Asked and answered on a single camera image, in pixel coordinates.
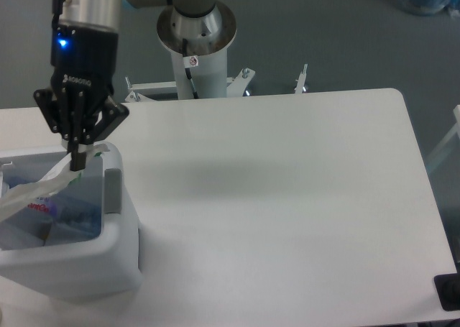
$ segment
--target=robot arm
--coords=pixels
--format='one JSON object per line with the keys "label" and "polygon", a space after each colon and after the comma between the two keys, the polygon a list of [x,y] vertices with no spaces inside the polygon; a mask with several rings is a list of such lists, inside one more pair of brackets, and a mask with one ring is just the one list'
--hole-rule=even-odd
{"label": "robot arm", "polygon": [[[195,71],[203,97],[226,92],[226,46],[236,33],[228,8],[216,0],[127,1],[135,7],[169,5],[157,25],[163,44],[173,59],[207,55],[204,73]],[[112,99],[121,0],[52,0],[52,12],[51,64],[55,70],[50,87],[35,91],[34,99],[51,131],[61,134],[71,153],[70,169],[79,171],[86,164],[85,146],[105,139],[129,115],[125,106]],[[224,48],[224,55],[213,61],[212,54]],[[178,90],[184,98],[197,98],[190,69],[179,66],[175,69]]]}
{"label": "robot arm", "polygon": [[128,116],[114,102],[121,0],[52,0],[50,88],[34,99],[50,129],[60,133],[72,161],[85,168],[81,145],[105,139]]}

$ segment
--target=metal bracket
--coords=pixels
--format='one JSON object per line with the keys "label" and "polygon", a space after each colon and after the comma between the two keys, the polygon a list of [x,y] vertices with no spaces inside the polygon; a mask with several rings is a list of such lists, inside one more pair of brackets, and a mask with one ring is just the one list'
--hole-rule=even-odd
{"label": "metal bracket", "polygon": [[455,125],[426,157],[426,171],[430,175],[460,144],[460,106],[454,109]]}
{"label": "metal bracket", "polygon": [[303,66],[303,71],[300,72],[299,79],[297,79],[297,86],[294,90],[295,94],[302,94],[308,92],[308,86],[305,84],[305,81],[307,80],[307,68],[308,64],[306,63]]}
{"label": "metal bracket", "polygon": [[241,97],[250,96],[251,93],[248,90],[248,86],[254,79],[256,72],[249,68],[244,68],[233,80],[233,82],[227,86],[227,97]]}
{"label": "metal bracket", "polygon": [[[237,77],[227,78],[227,97],[249,96],[248,86],[255,75],[254,70],[245,68],[241,70]],[[128,103],[155,101],[152,98],[146,97],[146,95],[155,96],[178,92],[175,81],[131,84],[129,78],[125,78],[129,94],[124,100]]]}

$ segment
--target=white table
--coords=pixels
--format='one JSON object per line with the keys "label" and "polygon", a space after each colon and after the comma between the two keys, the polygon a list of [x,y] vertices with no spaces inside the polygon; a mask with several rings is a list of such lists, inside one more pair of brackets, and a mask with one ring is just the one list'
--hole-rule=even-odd
{"label": "white table", "polygon": [[[370,326],[458,318],[455,272],[395,90],[129,104],[110,137],[143,223],[135,293],[49,299],[0,278],[8,326]],[[0,111],[0,149],[58,144]]]}

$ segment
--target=black cable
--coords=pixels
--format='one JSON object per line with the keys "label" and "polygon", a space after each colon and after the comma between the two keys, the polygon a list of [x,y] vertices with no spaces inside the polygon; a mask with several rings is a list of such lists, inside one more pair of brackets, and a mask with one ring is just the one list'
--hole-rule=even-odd
{"label": "black cable", "polygon": [[451,322],[447,323],[444,327],[454,327],[458,322],[460,322],[460,318],[452,320]]}
{"label": "black cable", "polygon": [[[187,44],[188,44],[188,41],[185,38],[183,38],[182,39],[182,56],[183,57],[187,56]],[[190,71],[190,68],[185,69],[185,74],[187,75],[188,81],[190,81],[190,87],[192,88],[193,98],[199,99],[198,92],[196,91],[195,83],[193,82],[193,79],[192,79],[192,73]]]}

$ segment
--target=bolt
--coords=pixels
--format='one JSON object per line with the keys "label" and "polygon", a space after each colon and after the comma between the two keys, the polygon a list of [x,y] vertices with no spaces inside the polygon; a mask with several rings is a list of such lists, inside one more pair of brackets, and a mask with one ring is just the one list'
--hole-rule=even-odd
{"label": "bolt", "polygon": [[126,80],[126,84],[128,85],[128,90],[131,90],[131,89],[132,89],[132,85],[131,85],[131,82],[129,81],[129,78],[128,78],[128,77],[124,77],[124,79]]}

